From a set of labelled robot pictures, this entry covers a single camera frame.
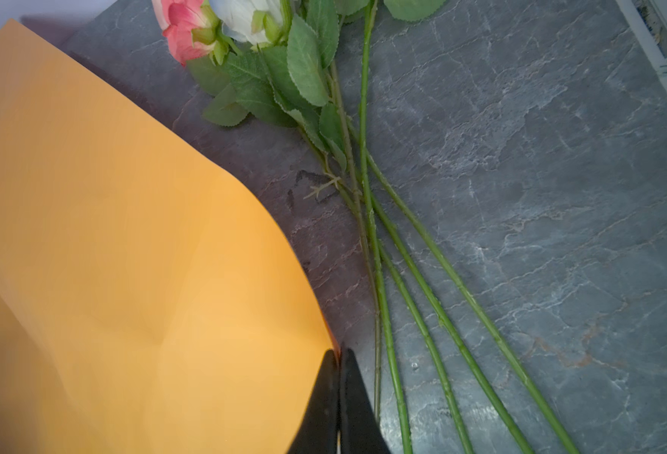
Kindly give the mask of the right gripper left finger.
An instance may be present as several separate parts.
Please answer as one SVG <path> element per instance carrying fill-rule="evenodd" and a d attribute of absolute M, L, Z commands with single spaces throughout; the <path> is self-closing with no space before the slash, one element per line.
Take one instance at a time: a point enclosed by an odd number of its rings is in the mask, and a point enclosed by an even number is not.
<path fill-rule="evenodd" d="M 288 449 L 293 454 L 335 454 L 338 450 L 340 371 L 337 355 L 328 350 L 301 425 Z"/>

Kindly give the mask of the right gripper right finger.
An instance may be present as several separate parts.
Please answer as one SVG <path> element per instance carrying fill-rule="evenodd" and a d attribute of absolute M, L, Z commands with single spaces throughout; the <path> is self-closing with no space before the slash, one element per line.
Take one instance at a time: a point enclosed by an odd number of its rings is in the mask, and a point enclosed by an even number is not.
<path fill-rule="evenodd" d="M 390 454 L 382 436 L 355 357 L 343 347 L 339 385 L 340 452 L 343 454 Z"/>

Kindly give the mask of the orange wrapping paper sheet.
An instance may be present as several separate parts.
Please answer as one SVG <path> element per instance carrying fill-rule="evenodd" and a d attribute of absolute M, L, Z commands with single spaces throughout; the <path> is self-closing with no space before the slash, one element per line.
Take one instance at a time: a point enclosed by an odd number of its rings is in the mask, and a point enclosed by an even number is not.
<path fill-rule="evenodd" d="M 333 346 L 241 182 L 0 29 L 0 453 L 283 453 Z"/>

